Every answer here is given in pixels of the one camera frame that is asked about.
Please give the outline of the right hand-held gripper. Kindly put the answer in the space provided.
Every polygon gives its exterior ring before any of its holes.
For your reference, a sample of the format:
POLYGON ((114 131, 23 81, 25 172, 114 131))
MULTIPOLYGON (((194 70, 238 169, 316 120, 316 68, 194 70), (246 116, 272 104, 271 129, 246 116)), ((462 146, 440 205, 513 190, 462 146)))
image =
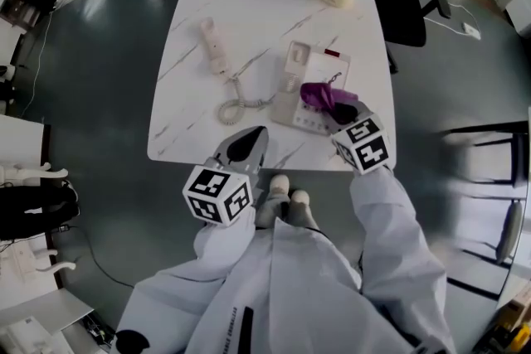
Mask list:
POLYGON ((334 133, 333 143, 341 158, 359 174, 389 164, 387 132, 379 117, 359 99, 338 103, 338 108, 327 111, 326 127, 334 133))

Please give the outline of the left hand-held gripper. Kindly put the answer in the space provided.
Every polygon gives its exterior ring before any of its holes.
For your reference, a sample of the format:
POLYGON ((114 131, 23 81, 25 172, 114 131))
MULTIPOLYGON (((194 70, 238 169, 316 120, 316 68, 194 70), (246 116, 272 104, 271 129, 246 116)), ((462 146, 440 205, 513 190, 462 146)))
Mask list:
POLYGON ((256 185, 268 143, 267 127, 249 127, 224 139, 214 157, 195 166, 182 190, 192 215, 208 224, 230 226, 251 211, 261 193, 256 185))

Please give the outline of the purple cloth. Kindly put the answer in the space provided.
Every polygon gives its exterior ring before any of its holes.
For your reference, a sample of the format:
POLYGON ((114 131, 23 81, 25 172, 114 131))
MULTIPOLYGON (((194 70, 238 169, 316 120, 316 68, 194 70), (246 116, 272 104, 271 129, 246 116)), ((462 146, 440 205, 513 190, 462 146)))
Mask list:
POLYGON ((300 86, 300 98, 308 105, 320 109, 333 118, 342 118, 348 108, 358 100, 351 92, 332 87, 331 82, 306 82, 300 86))

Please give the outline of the white desk telephone base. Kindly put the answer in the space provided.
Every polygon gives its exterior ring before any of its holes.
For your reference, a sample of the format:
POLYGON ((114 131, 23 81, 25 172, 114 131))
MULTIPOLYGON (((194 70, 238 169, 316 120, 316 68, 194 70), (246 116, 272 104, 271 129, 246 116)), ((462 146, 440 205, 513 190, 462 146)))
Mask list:
POLYGON ((316 134, 328 132, 323 111, 300 98, 300 86, 306 82, 331 82, 344 89, 349 73, 350 57, 337 51, 293 41, 280 74, 271 119, 285 126, 316 134))

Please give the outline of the person's right forearm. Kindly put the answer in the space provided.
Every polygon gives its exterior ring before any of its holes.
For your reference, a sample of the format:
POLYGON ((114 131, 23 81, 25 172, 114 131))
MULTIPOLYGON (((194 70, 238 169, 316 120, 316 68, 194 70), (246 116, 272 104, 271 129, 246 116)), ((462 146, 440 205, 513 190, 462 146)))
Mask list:
POLYGON ((363 292, 379 303, 446 299, 446 272, 432 254, 402 184, 386 167, 355 177, 354 212, 365 233, 363 292))

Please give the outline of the white telephone handset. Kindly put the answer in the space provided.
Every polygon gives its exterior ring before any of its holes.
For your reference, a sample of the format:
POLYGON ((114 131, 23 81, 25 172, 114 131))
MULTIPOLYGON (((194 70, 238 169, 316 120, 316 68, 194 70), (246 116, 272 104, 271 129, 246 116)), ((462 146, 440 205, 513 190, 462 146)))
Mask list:
POLYGON ((207 17, 201 22, 200 28, 207 47, 212 73, 226 75, 231 67, 215 22, 211 17, 207 17))

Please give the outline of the person's left shoe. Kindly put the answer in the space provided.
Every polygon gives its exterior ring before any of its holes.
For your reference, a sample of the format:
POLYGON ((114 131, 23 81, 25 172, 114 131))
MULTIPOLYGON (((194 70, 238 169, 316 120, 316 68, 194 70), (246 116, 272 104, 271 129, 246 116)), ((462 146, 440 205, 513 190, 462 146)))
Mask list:
POLYGON ((277 174, 270 180, 270 193, 288 195, 290 191, 290 180, 284 174, 277 174))

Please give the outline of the person's leg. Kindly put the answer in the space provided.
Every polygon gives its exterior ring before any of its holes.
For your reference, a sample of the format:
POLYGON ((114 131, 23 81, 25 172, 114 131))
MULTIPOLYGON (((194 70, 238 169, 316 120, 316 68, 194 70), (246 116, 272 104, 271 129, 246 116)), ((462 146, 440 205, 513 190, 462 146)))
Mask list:
POLYGON ((282 219, 288 211, 289 202, 290 198, 287 194, 270 192, 256 213, 256 228, 268 229, 273 227, 275 220, 277 218, 282 219))
POLYGON ((290 202, 285 221, 292 226, 319 230, 319 226, 313 218, 309 205, 306 205, 303 202, 290 202))

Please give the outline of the person's right leg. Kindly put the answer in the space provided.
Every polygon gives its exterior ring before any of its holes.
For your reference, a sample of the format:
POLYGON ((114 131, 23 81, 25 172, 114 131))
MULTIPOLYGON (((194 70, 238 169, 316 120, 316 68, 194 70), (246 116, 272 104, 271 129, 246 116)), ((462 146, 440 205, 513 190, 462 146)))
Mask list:
POLYGON ((309 205, 306 205, 303 202, 290 202, 285 221, 292 226, 319 230, 319 226, 313 218, 309 205))

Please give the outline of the person's white coat torso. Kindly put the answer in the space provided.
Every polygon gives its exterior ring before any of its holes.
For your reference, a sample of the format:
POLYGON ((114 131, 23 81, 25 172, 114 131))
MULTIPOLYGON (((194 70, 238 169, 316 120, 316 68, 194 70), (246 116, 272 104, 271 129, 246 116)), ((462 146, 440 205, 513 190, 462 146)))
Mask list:
POLYGON ((111 354, 455 354, 445 304, 366 297, 316 230, 256 229, 221 279, 194 280, 196 258, 135 286, 111 354))

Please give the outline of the white cabinet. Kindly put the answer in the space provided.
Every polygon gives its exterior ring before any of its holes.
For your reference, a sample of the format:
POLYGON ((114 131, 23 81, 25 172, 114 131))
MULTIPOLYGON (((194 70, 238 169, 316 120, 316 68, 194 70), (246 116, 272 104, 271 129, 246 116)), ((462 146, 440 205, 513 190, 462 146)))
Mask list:
POLYGON ((525 39, 531 38, 531 0, 511 0, 505 7, 515 31, 525 39))

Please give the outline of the light wooden desk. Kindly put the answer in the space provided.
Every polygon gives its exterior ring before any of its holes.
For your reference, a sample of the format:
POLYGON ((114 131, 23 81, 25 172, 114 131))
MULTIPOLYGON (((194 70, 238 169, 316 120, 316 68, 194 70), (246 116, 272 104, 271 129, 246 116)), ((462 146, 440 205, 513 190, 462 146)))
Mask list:
MULTIPOLYGON (((44 134, 42 124, 0 115, 0 162, 18 164, 24 168, 41 166, 41 148, 44 134)), ((0 242, 0 309, 24 303, 58 289, 53 274, 34 272, 21 278, 12 253, 0 242)))

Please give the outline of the white low desk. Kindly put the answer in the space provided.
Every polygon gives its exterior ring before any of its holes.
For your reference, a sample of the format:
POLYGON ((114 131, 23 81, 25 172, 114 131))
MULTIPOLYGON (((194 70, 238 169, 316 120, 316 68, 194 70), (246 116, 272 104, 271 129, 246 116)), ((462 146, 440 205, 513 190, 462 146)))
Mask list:
POLYGON ((0 310, 0 354, 105 354, 82 325, 91 312, 66 289, 0 310))

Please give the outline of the yellow black tool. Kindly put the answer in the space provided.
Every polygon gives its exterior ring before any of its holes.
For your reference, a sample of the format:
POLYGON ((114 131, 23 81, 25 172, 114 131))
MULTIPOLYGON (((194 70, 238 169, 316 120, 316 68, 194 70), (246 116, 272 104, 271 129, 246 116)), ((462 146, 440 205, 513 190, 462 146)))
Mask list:
POLYGON ((531 337, 528 324, 521 324, 513 330, 497 326, 492 336, 491 351, 494 354, 518 354, 531 337))

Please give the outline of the black metal frame chair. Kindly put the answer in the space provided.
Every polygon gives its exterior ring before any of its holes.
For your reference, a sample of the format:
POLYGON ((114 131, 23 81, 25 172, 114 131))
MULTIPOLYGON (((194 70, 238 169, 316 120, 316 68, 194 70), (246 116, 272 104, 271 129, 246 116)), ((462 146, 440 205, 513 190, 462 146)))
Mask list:
POLYGON ((510 201, 511 203, 523 202, 527 196, 518 196, 520 187, 529 186, 531 179, 531 130, 528 120, 502 122, 494 124, 479 124, 453 129, 445 129, 439 132, 442 138, 454 134, 478 134, 478 133, 506 133, 508 138, 490 140, 482 143, 473 143, 472 148, 482 148, 508 144, 510 146, 510 176, 507 179, 484 179, 475 180, 457 174, 463 182, 476 186, 511 187, 514 192, 510 196, 473 195, 474 199, 489 199, 496 201, 510 201))

